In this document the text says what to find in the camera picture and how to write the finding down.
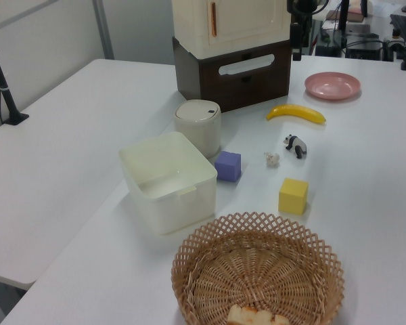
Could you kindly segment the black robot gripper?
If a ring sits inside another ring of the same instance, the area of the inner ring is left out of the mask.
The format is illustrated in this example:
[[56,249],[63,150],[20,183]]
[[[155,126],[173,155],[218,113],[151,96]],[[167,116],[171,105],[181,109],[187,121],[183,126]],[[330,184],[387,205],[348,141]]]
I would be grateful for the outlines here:
[[287,11],[291,14],[293,22],[290,24],[290,46],[294,61],[301,61],[302,47],[309,47],[311,23],[306,21],[323,9],[325,1],[287,0]]

